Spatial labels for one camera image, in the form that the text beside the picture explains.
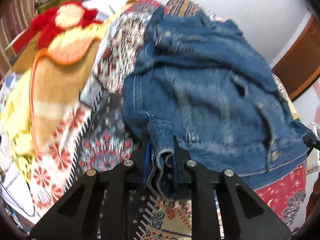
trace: wooden edge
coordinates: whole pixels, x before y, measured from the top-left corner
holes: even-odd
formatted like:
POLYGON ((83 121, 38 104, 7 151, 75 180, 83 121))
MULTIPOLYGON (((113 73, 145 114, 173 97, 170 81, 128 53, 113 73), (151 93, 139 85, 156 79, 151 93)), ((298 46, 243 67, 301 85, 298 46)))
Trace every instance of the wooden edge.
POLYGON ((304 35, 307 33, 308 29, 310 28, 311 24, 316 21, 316 18, 314 17, 314 15, 311 15, 310 19, 308 20, 306 26, 304 27, 303 31, 301 32, 301 34, 299 35, 299 37, 296 39, 296 41, 294 42, 294 44, 290 47, 290 49, 288 49, 288 51, 286 52, 286 54, 284 54, 284 56, 278 61, 278 63, 272 68, 273 73, 276 72, 277 68, 282 64, 283 61, 286 60, 286 58, 289 56, 289 54, 292 52, 292 50, 295 48, 295 46, 297 46, 297 44, 301 41, 301 39, 304 37, 304 35))
POLYGON ((304 91, 306 91, 320 76, 320 66, 316 71, 289 97, 292 101, 296 100, 304 91))

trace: blue denim jacket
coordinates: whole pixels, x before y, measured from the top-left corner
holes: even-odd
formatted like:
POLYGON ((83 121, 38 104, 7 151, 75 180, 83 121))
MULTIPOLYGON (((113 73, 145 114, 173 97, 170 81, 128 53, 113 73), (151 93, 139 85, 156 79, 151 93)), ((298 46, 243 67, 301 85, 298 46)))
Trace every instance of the blue denim jacket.
POLYGON ((314 136, 292 119, 270 67, 238 27, 202 12, 153 14, 124 81, 123 116, 151 141, 156 184, 174 155, 174 135, 192 159, 212 170, 232 169, 253 189, 302 163, 308 151, 302 137, 314 136))

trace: tan fabric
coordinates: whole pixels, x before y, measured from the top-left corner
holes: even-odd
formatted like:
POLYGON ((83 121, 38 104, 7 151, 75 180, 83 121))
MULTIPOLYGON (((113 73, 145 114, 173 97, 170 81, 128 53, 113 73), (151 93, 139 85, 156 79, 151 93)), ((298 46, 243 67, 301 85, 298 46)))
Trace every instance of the tan fabric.
POLYGON ((98 44, 99 41, 93 41, 82 59, 76 63, 63 65, 44 55, 33 66, 30 110, 36 153, 54 132, 65 113, 64 109, 77 101, 91 72, 98 44))
POLYGON ((18 57, 16 63, 13 65, 12 70, 16 73, 23 73, 30 69, 33 65, 35 57, 39 51, 38 39, 41 33, 34 36, 25 47, 21 55, 18 57))

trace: brown curtain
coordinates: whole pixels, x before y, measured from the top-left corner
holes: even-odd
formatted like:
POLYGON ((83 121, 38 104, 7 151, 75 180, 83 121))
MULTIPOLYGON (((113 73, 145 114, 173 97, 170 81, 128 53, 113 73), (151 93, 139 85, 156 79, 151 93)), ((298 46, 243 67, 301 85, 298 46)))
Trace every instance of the brown curtain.
POLYGON ((0 19, 0 79, 11 68, 5 49, 35 16, 35 0, 12 0, 0 19))

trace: red plush fabric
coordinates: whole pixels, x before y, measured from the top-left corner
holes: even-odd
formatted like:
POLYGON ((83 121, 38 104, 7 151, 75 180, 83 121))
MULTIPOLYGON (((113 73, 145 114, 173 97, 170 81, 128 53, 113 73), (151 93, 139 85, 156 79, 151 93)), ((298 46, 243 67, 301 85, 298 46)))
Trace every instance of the red plush fabric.
MULTIPOLYGON (((92 23, 101 24, 102 22, 99 20, 95 20, 95 17, 98 14, 96 9, 87 9, 84 8, 81 4, 82 1, 67 1, 62 5, 66 4, 76 4, 84 9, 84 15, 82 19, 79 21, 77 26, 87 27, 92 23)), ((34 31, 42 31, 41 36, 38 40, 38 47, 39 49, 46 48, 49 46, 51 41, 59 34, 64 32, 66 29, 62 29, 55 24, 55 18, 57 16, 59 7, 50 8, 49 10, 45 11, 43 14, 38 15, 34 18, 30 24, 30 27, 34 31)))

